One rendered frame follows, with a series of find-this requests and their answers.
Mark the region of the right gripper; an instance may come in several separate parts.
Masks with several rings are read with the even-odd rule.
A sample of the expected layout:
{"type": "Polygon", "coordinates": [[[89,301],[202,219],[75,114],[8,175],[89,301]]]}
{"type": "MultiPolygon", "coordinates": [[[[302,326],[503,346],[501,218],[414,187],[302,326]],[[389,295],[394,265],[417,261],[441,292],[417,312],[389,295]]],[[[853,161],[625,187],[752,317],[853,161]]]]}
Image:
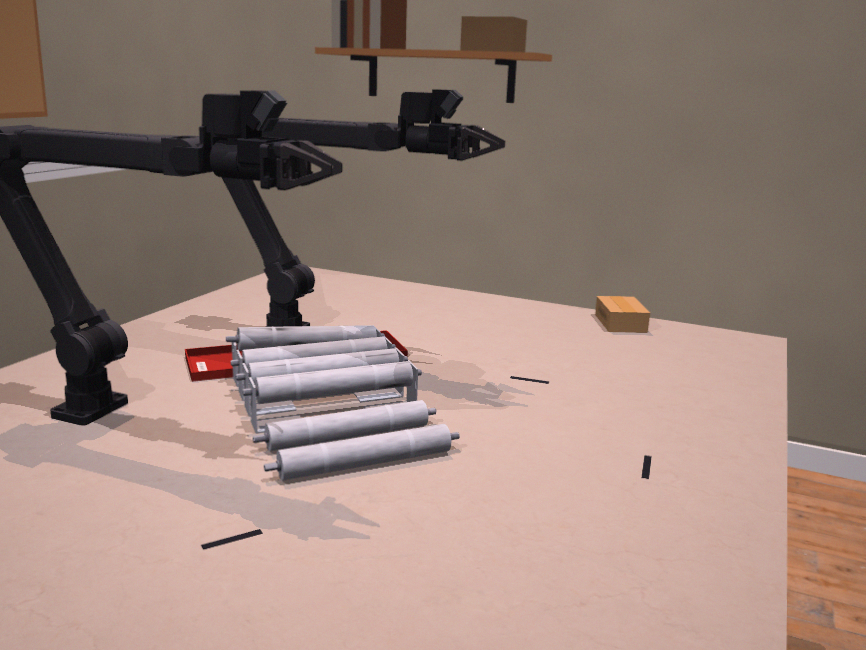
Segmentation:
{"type": "Polygon", "coordinates": [[[238,163],[237,157],[237,166],[244,179],[260,181],[262,189],[276,187],[277,180],[278,190],[289,190],[342,173],[342,162],[310,141],[286,140],[265,143],[260,145],[259,152],[260,165],[238,163]],[[321,171],[313,173],[311,163],[321,167],[321,171]]]}

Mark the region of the brown cardboard box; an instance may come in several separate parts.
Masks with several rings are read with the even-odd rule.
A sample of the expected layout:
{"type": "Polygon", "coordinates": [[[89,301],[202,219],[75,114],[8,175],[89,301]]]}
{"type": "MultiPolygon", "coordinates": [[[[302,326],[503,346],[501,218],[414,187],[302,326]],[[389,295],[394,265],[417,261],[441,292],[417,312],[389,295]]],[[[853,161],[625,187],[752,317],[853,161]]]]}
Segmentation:
{"type": "Polygon", "coordinates": [[[648,333],[650,312],[635,297],[597,296],[595,316],[608,332],[648,333]]]}

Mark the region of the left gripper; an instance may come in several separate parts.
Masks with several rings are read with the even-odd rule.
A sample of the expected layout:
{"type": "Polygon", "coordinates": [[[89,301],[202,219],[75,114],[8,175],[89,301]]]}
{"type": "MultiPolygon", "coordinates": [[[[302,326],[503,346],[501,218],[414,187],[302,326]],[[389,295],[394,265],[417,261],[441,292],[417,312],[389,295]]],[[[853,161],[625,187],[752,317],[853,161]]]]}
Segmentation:
{"type": "Polygon", "coordinates": [[[448,155],[448,159],[455,159],[457,161],[474,158],[505,147],[505,140],[497,137],[496,135],[488,132],[487,130],[481,128],[478,125],[460,125],[449,127],[448,142],[428,141],[428,137],[429,131],[427,135],[427,144],[430,153],[448,155]],[[490,144],[490,147],[480,150],[480,140],[490,144]],[[469,152],[469,147],[472,147],[472,153],[469,152]]]}

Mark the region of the red scrap tray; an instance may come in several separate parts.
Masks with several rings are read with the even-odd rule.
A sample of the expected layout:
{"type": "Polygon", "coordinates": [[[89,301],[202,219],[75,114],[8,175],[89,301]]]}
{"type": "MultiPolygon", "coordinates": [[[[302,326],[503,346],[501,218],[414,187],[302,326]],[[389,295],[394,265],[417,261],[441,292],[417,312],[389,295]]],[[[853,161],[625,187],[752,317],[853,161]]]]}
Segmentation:
{"type": "MultiPolygon", "coordinates": [[[[387,330],[380,332],[408,357],[408,350],[387,330]]],[[[188,358],[187,365],[192,381],[233,377],[232,345],[185,349],[185,358],[186,361],[188,358]]]]}

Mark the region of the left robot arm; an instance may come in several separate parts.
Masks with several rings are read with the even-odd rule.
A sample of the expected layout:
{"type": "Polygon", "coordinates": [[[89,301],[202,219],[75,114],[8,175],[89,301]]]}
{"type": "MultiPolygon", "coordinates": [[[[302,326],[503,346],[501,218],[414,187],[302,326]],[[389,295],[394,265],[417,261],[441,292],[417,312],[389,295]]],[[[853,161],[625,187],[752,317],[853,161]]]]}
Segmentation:
{"type": "MultiPolygon", "coordinates": [[[[278,118],[274,129],[262,131],[262,136],[305,140],[315,146],[383,152],[406,146],[409,152],[430,153],[428,131],[428,141],[448,142],[449,127],[461,125],[441,120],[453,116],[463,96],[456,90],[434,89],[429,94],[419,93],[429,92],[402,94],[398,123],[278,118]],[[413,123],[430,124],[417,126],[413,123]]],[[[254,182],[222,179],[260,251],[264,266],[268,266],[264,269],[270,295],[266,327],[310,326],[310,322],[302,321],[295,299],[314,291],[312,270],[301,264],[285,244],[254,182]]]]}

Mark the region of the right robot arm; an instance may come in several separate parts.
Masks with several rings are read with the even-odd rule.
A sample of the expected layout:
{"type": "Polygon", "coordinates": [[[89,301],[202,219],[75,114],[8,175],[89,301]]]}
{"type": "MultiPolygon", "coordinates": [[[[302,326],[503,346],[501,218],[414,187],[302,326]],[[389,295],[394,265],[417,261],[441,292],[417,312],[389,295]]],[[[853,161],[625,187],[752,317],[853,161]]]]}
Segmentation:
{"type": "Polygon", "coordinates": [[[81,290],[21,168],[29,162],[52,162],[182,177],[213,171],[218,177],[244,179],[237,157],[238,163],[260,165],[261,144],[289,140],[262,136],[262,131],[273,130],[287,102],[276,91],[231,95],[204,95],[199,136],[0,127],[0,216],[51,311],[57,359],[72,374],[65,372],[66,402],[50,409],[52,419],[84,426],[128,404],[127,394],[112,391],[103,367],[125,357],[128,339],[81,290]],[[85,323],[88,327],[80,329],[85,323]]]}

